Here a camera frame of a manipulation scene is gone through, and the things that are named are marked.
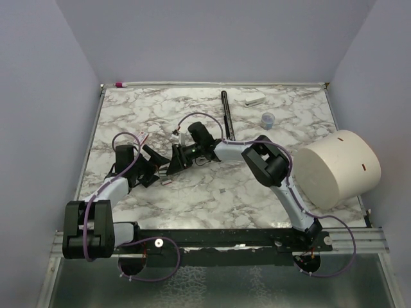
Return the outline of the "staple box tray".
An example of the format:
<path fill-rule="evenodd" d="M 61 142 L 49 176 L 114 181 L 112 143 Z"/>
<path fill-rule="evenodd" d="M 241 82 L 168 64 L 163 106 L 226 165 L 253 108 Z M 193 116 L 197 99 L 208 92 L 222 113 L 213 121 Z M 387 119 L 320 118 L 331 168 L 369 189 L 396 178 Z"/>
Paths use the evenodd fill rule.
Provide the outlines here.
<path fill-rule="evenodd" d="M 167 170 L 159 170 L 158 176 L 162 185 L 168 185 L 172 183 L 171 178 L 167 175 Z"/>

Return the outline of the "white stapler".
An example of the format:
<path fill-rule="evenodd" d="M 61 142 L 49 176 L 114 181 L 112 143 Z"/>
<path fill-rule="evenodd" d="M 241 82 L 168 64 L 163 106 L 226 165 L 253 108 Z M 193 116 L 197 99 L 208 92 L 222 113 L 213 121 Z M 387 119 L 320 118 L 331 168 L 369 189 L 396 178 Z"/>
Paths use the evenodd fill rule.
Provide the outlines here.
<path fill-rule="evenodd" d="M 254 94 L 253 96 L 247 96 L 244 99 L 245 107 L 252 107 L 255 105 L 260 105 L 265 102 L 266 96 L 264 94 Z"/>

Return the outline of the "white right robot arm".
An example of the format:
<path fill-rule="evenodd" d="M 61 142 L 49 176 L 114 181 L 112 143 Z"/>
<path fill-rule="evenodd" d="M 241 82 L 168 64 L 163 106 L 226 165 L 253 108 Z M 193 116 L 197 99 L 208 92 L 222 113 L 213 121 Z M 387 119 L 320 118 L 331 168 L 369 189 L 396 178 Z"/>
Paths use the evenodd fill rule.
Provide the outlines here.
<path fill-rule="evenodd" d="M 284 148 L 274 144 L 266 135 L 243 142 L 215 139 L 201 122 L 191 124 L 188 131 L 194 143 L 189 146 L 172 146 L 167 175 L 174 175 L 191 167 L 200 157 L 215 162 L 244 162 L 255 179 L 273 191 L 281 202 L 295 232 L 296 246 L 300 250 L 309 251 L 317 245 L 322 225 L 317 218 L 307 213 L 302 198 L 292 189 L 292 158 Z"/>

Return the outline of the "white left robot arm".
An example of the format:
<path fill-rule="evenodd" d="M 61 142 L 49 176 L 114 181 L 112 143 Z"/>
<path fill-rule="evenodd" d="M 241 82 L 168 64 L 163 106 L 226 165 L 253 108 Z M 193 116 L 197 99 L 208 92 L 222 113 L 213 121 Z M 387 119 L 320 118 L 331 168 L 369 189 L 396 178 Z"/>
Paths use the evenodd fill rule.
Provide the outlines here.
<path fill-rule="evenodd" d="M 70 201 L 66 205 L 62 253 L 66 259 L 108 258 L 114 248 L 121 246 L 128 253 L 137 252 L 142 238 L 134 232 L 135 223 L 121 223 L 115 227 L 112 207 L 138 185 L 149 187 L 159 177 L 159 168 L 169 164 L 149 146 L 144 145 L 149 158 L 144 158 L 133 145 L 115 148 L 116 161 L 103 184 L 84 200 Z"/>

